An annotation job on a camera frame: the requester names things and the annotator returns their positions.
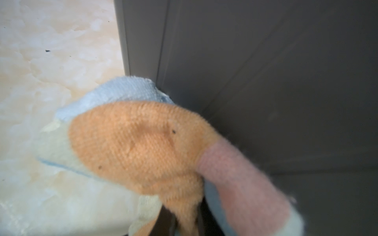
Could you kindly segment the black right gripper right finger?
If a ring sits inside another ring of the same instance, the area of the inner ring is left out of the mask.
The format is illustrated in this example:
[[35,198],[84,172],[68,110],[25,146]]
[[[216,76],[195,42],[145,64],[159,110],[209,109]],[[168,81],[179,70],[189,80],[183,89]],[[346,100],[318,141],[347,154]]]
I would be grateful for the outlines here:
[[208,207],[206,198],[203,198],[198,206],[197,224],[199,236],[224,236],[223,231]]

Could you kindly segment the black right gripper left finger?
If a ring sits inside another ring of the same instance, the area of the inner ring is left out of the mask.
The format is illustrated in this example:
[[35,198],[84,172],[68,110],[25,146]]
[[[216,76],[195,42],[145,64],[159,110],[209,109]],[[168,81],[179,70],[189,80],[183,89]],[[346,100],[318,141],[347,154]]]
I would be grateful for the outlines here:
[[165,206],[162,206],[150,236],[175,236],[176,226],[176,216]]

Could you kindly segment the orange blue patterned cloth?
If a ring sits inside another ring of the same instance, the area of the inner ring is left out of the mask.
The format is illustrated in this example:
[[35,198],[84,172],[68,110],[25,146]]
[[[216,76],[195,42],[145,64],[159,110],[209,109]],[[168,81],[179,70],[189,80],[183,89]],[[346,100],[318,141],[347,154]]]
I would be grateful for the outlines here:
[[140,195],[131,236],[150,236],[162,206],[175,236],[199,236],[198,206],[225,236],[302,236],[291,200],[201,115],[177,106],[150,79],[118,77],[60,108],[36,157]]

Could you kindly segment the silver grey coffee machine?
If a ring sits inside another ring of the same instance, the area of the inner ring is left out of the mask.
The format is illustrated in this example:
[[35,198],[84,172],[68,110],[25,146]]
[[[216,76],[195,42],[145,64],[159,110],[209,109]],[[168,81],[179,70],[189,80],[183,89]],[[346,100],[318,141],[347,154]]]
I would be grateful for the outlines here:
[[115,1],[129,75],[203,115],[308,236],[378,233],[377,1]]

